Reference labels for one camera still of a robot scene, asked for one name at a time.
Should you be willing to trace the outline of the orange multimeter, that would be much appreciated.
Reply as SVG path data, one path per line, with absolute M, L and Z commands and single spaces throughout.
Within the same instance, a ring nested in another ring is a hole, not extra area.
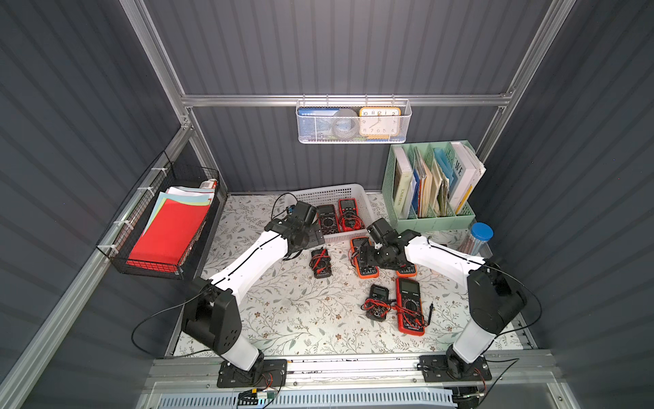
M 396 274 L 400 278 L 412 278 L 417 275 L 417 268 L 413 263 L 407 262 L 400 266 Z
M 350 241 L 349 260 L 361 279 L 375 279 L 380 275 L 378 267 L 372 265 L 369 260 L 373 251 L 374 246 L 368 237 L 354 238 Z

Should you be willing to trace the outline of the red multimeter with wound leads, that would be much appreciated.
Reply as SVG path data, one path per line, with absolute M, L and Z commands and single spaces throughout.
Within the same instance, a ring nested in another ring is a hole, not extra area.
M 359 216 L 359 208 L 356 199 L 340 199 L 338 201 L 339 215 L 338 227 L 342 233 L 357 231 L 365 228 L 364 222 Z

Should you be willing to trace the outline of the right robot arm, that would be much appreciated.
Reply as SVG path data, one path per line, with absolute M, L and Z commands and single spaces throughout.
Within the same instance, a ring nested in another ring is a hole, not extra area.
M 485 351 L 527 305 L 526 288 L 492 262 L 439 245 L 413 230 L 397 232 L 380 218 L 368 227 L 374 245 L 359 250 L 359 266 L 400 270 L 409 265 L 431 269 L 460 284 L 468 293 L 470 320 L 446 352 L 455 378 L 481 364 Z

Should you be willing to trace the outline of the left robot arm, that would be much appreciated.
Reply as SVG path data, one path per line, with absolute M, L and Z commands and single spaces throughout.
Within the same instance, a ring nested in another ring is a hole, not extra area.
M 287 215 L 273 218 L 258 239 L 225 269 L 197 278 L 199 294 L 183 308 L 182 332 L 236 368 L 249 372 L 263 354 L 242 334 L 239 305 L 277 261 L 325 243 L 315 206 L 298 201 Z

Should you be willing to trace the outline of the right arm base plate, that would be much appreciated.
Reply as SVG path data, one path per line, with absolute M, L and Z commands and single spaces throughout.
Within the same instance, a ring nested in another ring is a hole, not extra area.
M 466 363 L 454 355 L 421 355 L 417 370 L 427 383 L 481 382 L 493 379 L 489 365 L 483 356 L 473 363 Z

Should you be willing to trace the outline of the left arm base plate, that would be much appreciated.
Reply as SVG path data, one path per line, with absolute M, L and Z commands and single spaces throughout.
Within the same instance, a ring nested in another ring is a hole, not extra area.
M 285 386 L 288 373 L 288 361 L 263 359 L 245 371 L 235 365 L 223 362 L 218 374 L 216 387 L 219 389 L 279 388 Z

